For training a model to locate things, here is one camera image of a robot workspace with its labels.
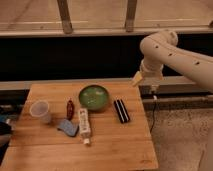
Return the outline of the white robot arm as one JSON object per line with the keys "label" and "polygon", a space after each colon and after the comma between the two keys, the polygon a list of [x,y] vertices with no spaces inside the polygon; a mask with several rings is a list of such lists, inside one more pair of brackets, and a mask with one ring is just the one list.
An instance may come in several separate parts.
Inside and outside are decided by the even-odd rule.
{"label": "white robot arm", "polygon": [[177,47],[178,35],[165,30],[146,36],[140,42],[144,58],[132,79],[134,86],[146,77],[162,78],[166,65],[213,93],[213,57]]}

